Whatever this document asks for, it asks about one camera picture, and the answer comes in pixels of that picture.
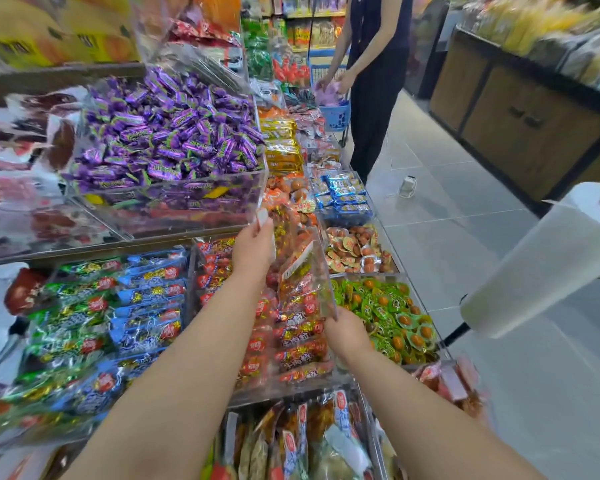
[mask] black pants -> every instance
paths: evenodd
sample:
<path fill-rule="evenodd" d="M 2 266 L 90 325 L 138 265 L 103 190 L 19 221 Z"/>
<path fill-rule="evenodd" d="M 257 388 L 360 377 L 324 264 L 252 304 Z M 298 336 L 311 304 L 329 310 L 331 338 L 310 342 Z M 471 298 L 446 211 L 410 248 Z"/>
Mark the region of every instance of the black pants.
<path fill-rule="evenodd" d="M 366 185 L 380 155 L 407 71 L 408 49 L 385 50 L 358 74 L 351 88 L 351 167 Z"/>

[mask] plastic bag roll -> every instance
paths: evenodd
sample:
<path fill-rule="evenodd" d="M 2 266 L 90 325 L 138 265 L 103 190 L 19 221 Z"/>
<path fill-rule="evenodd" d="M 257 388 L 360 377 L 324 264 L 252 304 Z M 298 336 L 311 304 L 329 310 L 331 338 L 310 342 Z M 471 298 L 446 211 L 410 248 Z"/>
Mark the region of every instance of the plastic bag roll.
<path fill-rule="evenodd" d="M 576 185 L 460 306 L 464 321 L 497 339 L 600 277 L 600 184 Z"/>

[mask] wooden counter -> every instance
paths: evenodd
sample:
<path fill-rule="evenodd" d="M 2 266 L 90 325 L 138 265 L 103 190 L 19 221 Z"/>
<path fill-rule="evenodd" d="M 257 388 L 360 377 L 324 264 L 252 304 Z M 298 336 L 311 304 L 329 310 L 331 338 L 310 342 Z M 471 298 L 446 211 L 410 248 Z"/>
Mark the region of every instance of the wooden counter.
<path fill-rule="evenodd" d="M 471 33 L 455 31 L 430 112 L 539 215 L 600 181 L 600 92 Z"/>

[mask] shopping cart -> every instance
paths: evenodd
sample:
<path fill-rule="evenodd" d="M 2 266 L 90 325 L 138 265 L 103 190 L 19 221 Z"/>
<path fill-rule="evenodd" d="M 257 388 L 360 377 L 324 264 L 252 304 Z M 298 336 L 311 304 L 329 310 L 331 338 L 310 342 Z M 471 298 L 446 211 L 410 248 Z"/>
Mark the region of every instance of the shopping cart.
<path fill-rule="evenodd" d="M 314 82 L 319 81 L 329 71 L 329 64 L 312 64 L 312 57 L 333 57 L 334 53 L 335 50 L 332 48 L 311 49 L 307 57 L 307 65 L 309 65 L 311 69 L 311 87 L 313 87 Z M 346 69 L 347 67 L 345 65 L 341 65 L 336 72 L 336 76 L 346 71 Z M 350 94 L 347 93 L 347 103 L 342 106 L 320 106 L 320 111 L 331 130 L 334 132 L 342 132 L 340 145 L 343 148 L 347 144 L 347 139 L 349 137 L 349 122 L 351 120 L 351 101 L 349 100 L 349 96 Z"/>

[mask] person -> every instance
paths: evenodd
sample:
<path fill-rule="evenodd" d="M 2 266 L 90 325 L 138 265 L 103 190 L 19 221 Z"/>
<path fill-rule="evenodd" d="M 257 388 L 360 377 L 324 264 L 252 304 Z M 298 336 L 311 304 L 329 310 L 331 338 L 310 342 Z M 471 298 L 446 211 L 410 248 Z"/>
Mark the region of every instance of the person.
<path fill-rule="evenodd" d="M 345 23 L 327 74 L 330 83 L 349 51 L 347 70 L 340 74 L 339 92 L 351 89 L 351 167 L 366 185 L 376 163 L 409 58 L 409 25 L 413 0 L 349 0 Z"/>
<path fill-rule="evenodd" d="M 244 357 L 272 263 L 273 222 L 238 234 L 233 273 L 112 407 L 63 480 L 198 478 Z M 478 421 L 376 352 L 341 308 L 329 345 L 360 383 L 410 479 L 544 478 Z"/>

